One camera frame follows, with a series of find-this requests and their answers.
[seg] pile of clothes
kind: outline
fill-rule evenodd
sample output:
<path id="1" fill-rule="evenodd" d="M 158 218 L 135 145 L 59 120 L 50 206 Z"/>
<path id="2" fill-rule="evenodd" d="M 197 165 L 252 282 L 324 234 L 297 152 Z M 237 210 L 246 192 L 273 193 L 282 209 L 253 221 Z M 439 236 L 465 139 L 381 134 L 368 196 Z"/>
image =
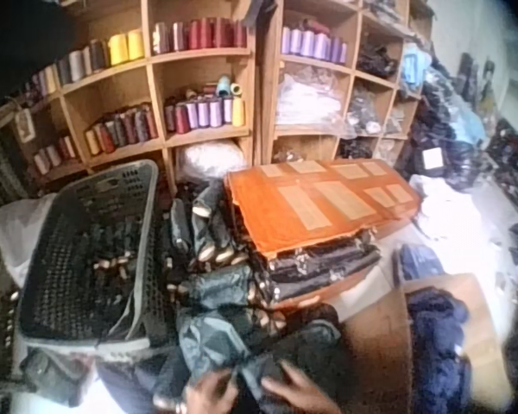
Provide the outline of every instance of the pile of clothes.
<path id="1" fill-rule="evenodd" d="M 464 302 L 433 287 L 407 296 L 412 319 L 412 412 L 446 414 L 463 412 L 471 399 L 472 368 L 457 353 L 469 317 Z"/>

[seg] yellow thread spool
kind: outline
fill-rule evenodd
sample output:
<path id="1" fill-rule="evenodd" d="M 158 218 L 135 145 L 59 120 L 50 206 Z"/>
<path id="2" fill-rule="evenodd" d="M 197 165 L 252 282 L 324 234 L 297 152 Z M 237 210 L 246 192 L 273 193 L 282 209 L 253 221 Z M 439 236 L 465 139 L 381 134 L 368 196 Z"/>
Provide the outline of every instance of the yellow thread spool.
<path id="1" fill-rule="evenodd" d="M 52 66 L 47 66 L 46 69 L 44 69 L 44 76 L 46 78 L 46 88 L 48 93 L 56 92 L 58 87 L 55 85 L 54 68 Z"/>
<path id="2" fill-rule="evenodd" d="M 100 154 L 100 146 L 98 145 L 98 140 L 96 139 L 96 134 L 92 129 L 88 129 L 85 132 L 86 144 L 88 145 L 88 149 L 90 150 L 90 154 L 98 155 Z"/>
<path id="3" fill-rule="evenodd" d="M 141 59 L 144 57 L 144 40 L 142 29 L 137 28 L 129 31 L 129 60 Z"/>
<path id="4" fill-rule="evenodd" d="M 232 101 L 232 125 L 242 127 L 245 124 L 245 109 L 243 100 L 240 97 L 234 97 Z"/>
<path id="5" fill-rule="evenodd" d="M 127 46 L 127 35 L 125 33 L 112 36 L 108 46 L 110 48 L 110 63 L 112 66 L 129 60 L 129 47 Z"/>

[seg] plastic bag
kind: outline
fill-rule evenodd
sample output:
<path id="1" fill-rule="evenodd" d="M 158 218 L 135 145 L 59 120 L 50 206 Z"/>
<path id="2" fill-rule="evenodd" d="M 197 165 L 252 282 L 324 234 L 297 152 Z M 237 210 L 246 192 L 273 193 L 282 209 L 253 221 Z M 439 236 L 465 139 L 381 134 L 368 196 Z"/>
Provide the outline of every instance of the plastic bag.
<path id="1" fill-rule="evenodd" d="M 19 200 L 0 208 L 0 253 L 9 274 L 19 287 L 27 278 L 33 250 L 55 198 Z"/>
<path id="2" fill-rule="evenodd" d="M 180 181 L 222 179 L 227 173 L 247 166 L 242 151 L 232 141 L 190 145 L 181 148 L 177 156 L 177 177 Z"/>

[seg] fabric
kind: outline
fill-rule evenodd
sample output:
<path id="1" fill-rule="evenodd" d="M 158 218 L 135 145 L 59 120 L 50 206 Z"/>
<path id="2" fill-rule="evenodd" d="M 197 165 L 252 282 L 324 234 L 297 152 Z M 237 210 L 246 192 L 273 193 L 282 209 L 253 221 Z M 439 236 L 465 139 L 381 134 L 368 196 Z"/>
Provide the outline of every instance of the fabric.
<path id="1" fill-rule="evenodd" d="M 228 176 L 232 202 L 239 206 L 256 250 L 268 259 L 418 211 L 418 195 L 380 160 L 275 166 L 275 173 L 257 166 Z M 372 188 L 382 188 L 393 206 L 384 207 L 365 193 Z"/>
<path id="2" fill-rule="evenodd" d="M 407 296 L 407 309 L 413 320 L 413 412 L 461 412 L 470 399 L 471 378 L 455 347 L 464 341 L 466 305 L 449 292 L 426 288 Z"/>

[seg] purple thread spool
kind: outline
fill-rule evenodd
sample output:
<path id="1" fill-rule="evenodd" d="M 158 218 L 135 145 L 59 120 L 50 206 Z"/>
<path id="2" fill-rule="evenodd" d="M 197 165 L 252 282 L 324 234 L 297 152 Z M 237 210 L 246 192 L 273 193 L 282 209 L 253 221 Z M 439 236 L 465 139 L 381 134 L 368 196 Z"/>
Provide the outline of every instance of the purple thread spool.
<path id="1" fill-rule="evenodd" d="M 174 105 L 165 107 L 165 121 L 167 122 L 167 131 L 176 131 L 176 125 L 174 124 Z"/>
<path id="2" fill-rule="evenodd" d="M 339 63 L 342 54 L 342 39 L 341 37 L 335 37 L 332 39 L 332 50 L 330 52 L 330 61 L 332 63 Z"/>
<path id="3" fill-rule="evenodd" d="M 303 40 L 301 41 L 301 56 L 305 56 L 306 58 L 310 58 L 313 56 L 314 49 L 314 33 L 311 30 L 307 30 L 303 34 Z"/>
<path id="4" fill-rule="evenodd" d="M 232 98 L 223 98 L 223 119 L 224 123 L 232 124 Z"/>
<path id="5" fill-rule="evenodd" d="M 195 102 L 186 102 L 186 109 L 188 110 L 188 124 L 190 129 L 198 129 L 198 108 Z"/>
<path id="6" fill-rule="evenodd" d="M 223 125 L 223 113 L 221 111 L 221 101 L 213 99 L 209 103 L 209 117 L 211 128 L 218 128 Z"/>
<path id="7" fill-rule="evenodd" d="M 282 54 L 289 54 L 290 53 L 290 28 L 287 28 L 284 26 L 282 28 L 282 48 L 281 53 Z"/>
<path id="8" fill-rule="evenodd" d="M 345 65 L 347 62 L 347 43 L 342 43 L 342 51 L 339 54 L 339 63 Z"/>
<path id="9" fill-rule="evenodd" d="M 209 103 L 206 101 L 198 102 L 198 124 L 200 128 L 209 127 Z"/>
<path id="10" fill-rule="evenodd" d="M 303 37 L 303 32 L 298 28 L 292 30 L 292 35 L 290 36 L 290 53 L 291 54 L 300 54 L 301 51 L 301 37 Z"/>
<path id="11" fill-rule="evenodd" d="M 328 47 L 328 36 L 324 33 L 319 33 L 314 39 L 314 53 L 315 59 L 322 60 L 325 57 L 325 50 Z"/>

